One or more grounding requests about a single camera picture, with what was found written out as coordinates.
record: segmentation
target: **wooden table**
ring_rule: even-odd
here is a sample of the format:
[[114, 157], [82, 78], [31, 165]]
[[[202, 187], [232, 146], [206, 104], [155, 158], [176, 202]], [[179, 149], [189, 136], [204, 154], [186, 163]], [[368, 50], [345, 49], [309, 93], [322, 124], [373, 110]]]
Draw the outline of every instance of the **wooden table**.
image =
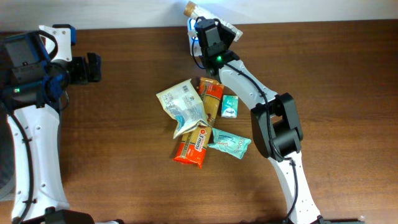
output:
[[[398, 223], [398, 21], [238, 27], [244, 35], [231, 49], [263, 84], [295, 98], [305, 174], [322, 215]], [[79, 30], [77, 40], [74, 55], [102, 56], [103, 80], [68, 89], [60, 166], [71, 210], [126, 223], [284, 217], [278, 178], [254, 144], [242, 160], [209, 149], [202, 170], [172, 160], [176, 122], [155, 93], [205, 76], [185, 27]], [[242, 102], [237, 119], [215, 126], [252, 136]], [[1, 223], [12, 205], [0, 203]]]

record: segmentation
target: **black bracket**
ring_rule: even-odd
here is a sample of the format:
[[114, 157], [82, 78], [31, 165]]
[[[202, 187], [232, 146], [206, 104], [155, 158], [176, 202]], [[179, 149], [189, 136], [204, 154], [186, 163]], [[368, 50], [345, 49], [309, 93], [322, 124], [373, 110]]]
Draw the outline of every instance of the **black bracket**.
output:
[[[299, 153], [303, 131], [292, 96], [288, 93], [276, 95], [275, 99], [269, 102], [269, 114], [282, 117], [275, 124], [271, 122], [271, 136], [275, 150], [284, 157], [291, 152]], [[266, 107], [264, 105], [258, 104], [251, 110], [253, 140], [262, 156], [265, 158], [271, 156], [271, 158], [281, 162], [282, 158], [275, 155], [271, 149], [267, 119]]]

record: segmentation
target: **orange wrapper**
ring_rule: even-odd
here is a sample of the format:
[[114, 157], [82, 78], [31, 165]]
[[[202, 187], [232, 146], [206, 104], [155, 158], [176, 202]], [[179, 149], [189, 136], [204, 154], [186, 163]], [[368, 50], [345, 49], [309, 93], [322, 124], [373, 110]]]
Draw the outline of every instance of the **orange wrapper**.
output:
[[211, 127], [214, 125], [223, 91], [224, 85], [218, 81], [209, 78], [200, 78], [198, 93], [205, 106], [205, 113], [208, 116], [207, 122], [210, 127], [199, 126], [194, 131], [185, 133], [182, 136], [174, 161], [183, 164], [197, 164], [199, 168], [202, 167], [207, 144], [211, 136]]

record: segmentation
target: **white wall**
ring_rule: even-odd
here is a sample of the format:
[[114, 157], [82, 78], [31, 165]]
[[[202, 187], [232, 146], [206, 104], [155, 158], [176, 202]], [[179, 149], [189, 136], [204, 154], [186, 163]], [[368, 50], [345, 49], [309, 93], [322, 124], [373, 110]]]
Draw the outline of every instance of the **white wall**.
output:
[[[188, 0], [0, 0], [0, 30], [184, 26]], [[194, 0], [232, 24], [398, 19], [398, 0]]]

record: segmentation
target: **white plastic bag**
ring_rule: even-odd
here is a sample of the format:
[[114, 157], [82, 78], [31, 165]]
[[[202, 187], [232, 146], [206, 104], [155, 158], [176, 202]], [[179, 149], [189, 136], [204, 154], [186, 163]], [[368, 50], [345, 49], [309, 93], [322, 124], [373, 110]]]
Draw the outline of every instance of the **white plastic bag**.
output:
[[209, 126], [203, 102], [191, 84], [191, 79], [157, 93], [160, 103], [171, 118], [178, 121], [174, 139], [195, 130], [199, 125]]

